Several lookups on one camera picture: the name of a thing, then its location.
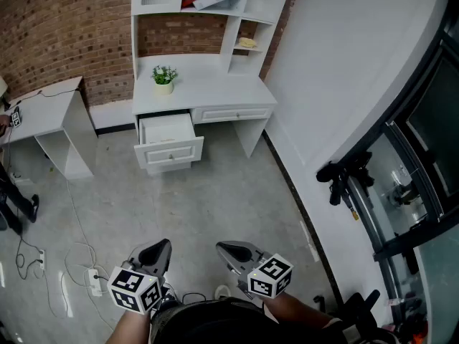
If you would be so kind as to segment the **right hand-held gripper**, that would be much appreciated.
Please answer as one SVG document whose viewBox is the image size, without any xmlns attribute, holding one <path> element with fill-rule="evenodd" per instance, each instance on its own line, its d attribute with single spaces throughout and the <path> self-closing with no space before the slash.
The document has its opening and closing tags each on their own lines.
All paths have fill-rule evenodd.
<svg viewBox="0 0 459 344">
<path fill-rule="evenodd" d="M 217 253 L 227 268 L 241 275 L 246 271 L 245 264 L 255 261 L 263 255 L 254 244 L 243 241 L 223 241 L 216 244 Z M 284 292 L 290 284 L 293 265 L 279 254 L 262 258 L 247 274 L 246 280 L 239 282 L 238 287 L 252 299 L 255 295 L 270 299 Z"/>
</svg>

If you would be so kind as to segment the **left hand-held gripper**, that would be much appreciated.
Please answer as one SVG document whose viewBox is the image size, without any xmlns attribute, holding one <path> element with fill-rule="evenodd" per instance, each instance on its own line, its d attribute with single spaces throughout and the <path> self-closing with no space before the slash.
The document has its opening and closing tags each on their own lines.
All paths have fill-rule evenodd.
<svg viewBox="0 0 459 344">
<path fill-rule="evenodd" d="M 136 247 L 116 266 L 107 288 L 113 303 L 124 310 L 147 315 L 159 308 L 167 293 L 164 275 L 168 271 L 172 245 L 168 239 Z"/>
</svg>

